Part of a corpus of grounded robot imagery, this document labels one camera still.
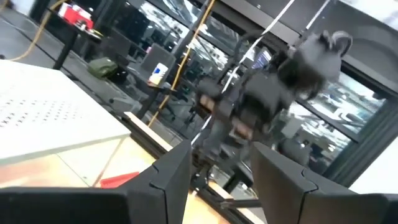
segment wooden plank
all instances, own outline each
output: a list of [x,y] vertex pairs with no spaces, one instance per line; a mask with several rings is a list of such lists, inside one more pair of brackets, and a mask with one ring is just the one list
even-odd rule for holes
[[164,149],[170,151],[173,148],[168,142],[164,141],[162,137],[156,134],[150,127],[148,127],[144,122],[138,119],[134,114],[132,114],[131,112],[125,112],[124,114],[129,116],[134,124],[141,128],[141,130],[147,133],[155,142],[161,145]]
[[[217,192],[224,199],[233,198],[229,193],[227,193],[220,185],[216,182],[209,182],[209,186]],[[267,224],[264,223],[259,217],[255,216],[249,209],[247,208],[239,208],[238,209],[246,218],[248,218],[254,224]]]

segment glass window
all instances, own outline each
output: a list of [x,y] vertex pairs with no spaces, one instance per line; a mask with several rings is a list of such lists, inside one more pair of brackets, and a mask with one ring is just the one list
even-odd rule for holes
[[330,83],[310,104],[359,133],[384,102],[384,98],[341,72],[338,82]]
[[164,5],[167,10],[167,14],[179,17],[187,24],[191,24],[197,20],[197,15],[200,13],[200,9],[194,6],[190,1],[183,0],[152,0],[156,5]]
[[[222,22],[216,20],[214,17],[209,17],[206,20],[206,23],[201,27],[201,33],[204,34],[207,38],[211,39],[216,44],[224,45],[226,48],[233,50],[238,43],[241,36],[223,24]],[[250,48],[251,43],[244,42],[239,49],[241,58]],[[258,47],[255,50],[251,50],[251,53],[248,55],[248,58],[254,60],[254,56],[256,52],[258,52]]]
[[297,103],[293,103],[289,110],[282,111],[275,119],[271,131],[273,139],[277,141],[284,138],[282,130],[291,119],[301,122],[294,139],[302,147],[310,147],[310,168],[319,174],[322,174],[351,142],[347,136]]
[[130,55],[135,59],[142,58],[142,52],[146,52],[153,43],[171,52],[188,32],[188,28],[148,2],[143,3],[140,8],[127,2],[115,23],[117,29],[143,50],[131,48]]
[[211,45],[203,38],[197,37],[191,43],[188,60],[182,69],[182,78],[190,83],[190,89],[192,89],[204,76],[216,79],[227,63],[227,60],[227,56],[220,49]]

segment glass partition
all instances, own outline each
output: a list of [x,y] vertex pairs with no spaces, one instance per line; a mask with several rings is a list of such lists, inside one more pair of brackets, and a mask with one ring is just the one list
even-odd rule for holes
[[230,49],[234,49],[239,40],[238,33],[211,16],[206,20],[201,31],[206,36],[220,41]]
[[188,26],[196,21],[200,13],[200,9],[188,0],[152,0],[151,2],[165,5],[171,16],[178,17]]
[[310,104],[319,112],[359,133],[386,99],[341,72]]
[[[201,37],[197,37],[191,43],[191,51],[188,60],[181,69],[176,91],[178,97],[171,97],[167,103],[167,109],[159,113],[159,121],[163,122],[180,137],[193,139],[201,128],[207,113],[198,113],[195,110],[195,90],[198,82],[205,77],[216,80],[227,61],[226,55]],[[170,85],[174,82],[175,75],[180,64],[171,69],[166,82]],[[151,109],[155,113],[157,106]]]
[[188,32],[188,28],[148,2],[139,8],[126,3],[116,18],[115,28],[136,44],[129,53],[136,60],[142,59],[154,43],[171,52]]
[[337,131],[309,110],[294,103],[288,111],[283,111],[277,118],[275,131],[280,131],[290,119],[301,122],[294,139],[302,147],[311,148],[310,168],[322,174],[351,142],[343,133]]

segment white table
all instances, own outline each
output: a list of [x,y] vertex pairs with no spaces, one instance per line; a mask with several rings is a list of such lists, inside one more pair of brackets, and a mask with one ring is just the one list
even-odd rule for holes
[[0,165],[129,134],[61,71],[0,60]]

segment floor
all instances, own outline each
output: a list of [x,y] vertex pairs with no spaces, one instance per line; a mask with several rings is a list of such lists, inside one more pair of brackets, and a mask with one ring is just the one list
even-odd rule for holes
[[[36,29],[36,25],[27,20],[25,16],[21,14],[7,9],[1,12],[0,30],[2,32],[0,33],[0,43],[2,48],[0,49],[0,54],[5,55],[7,58],[18,57],[23,54],[26,49],[28,49],[31,40],[34,38]],[[19,60],[19,62],[51,68],[62,47],[63,44],[61,42],[45,31],[37,42],[37,46],[32,49],[31,53],[27,57]],[[130,98],[113,83],[104,82],[91,76],[86,71],[85,62],[74,53],[71,53],[68,56],[61,71],[66,75],[73,74],[76,76],[81,83],[84,83],[84,85],[79,82],[76,84],[99,103],[101,103],[101,101],[108,102],[109,99],[115,97]],[[172,103],[172,108],[174,108],[175,111],[178,111],[176,119],[172,121],[170,116],[167,114],[168,112],[164,111],[159,117],[160,121],[155,122],[151,128],[159,136],[163,137],[165,141],[169,142],[170,145],[175,146],[183,138],[192,139],[199,128],[203,125],[203,120],[196,116],[192,123],[186,125],[184,121],[190,116],[188,111],[191,104],[189,102],[178,101],[174,101]],[[152,115],[150,113],[147,113],[143,121],[148,121],[151,116]],[[169,127],[172,127],[176,131],[171,131],[162,123],[168,124]],[[223,185],[227,180],[227,176],[218,170],[214,171],[214,175],[217,183],[220,185]],[[236,199],[249,199],[253,197],[248,193],[243,185],[232,192],[232,196]],[[265,221],[265,217],[261,209],[251,209],[251,211]]]
[[[108,168],[103,172],[103,178],[142,172],[155,159],[141,148],[133,139],[102,142],[71,151],[50,156],[31,159],[0,167],[0,187],[79,187],[93,186],[102,173],[109,155],[119,146],[119,149]],[[90,161],[88,169],[84,158],[96,154],[97,159]],[[211,223],[227,224],[228,222],[215,210],[209,207],[201,198],[188,195],[183,224]]]

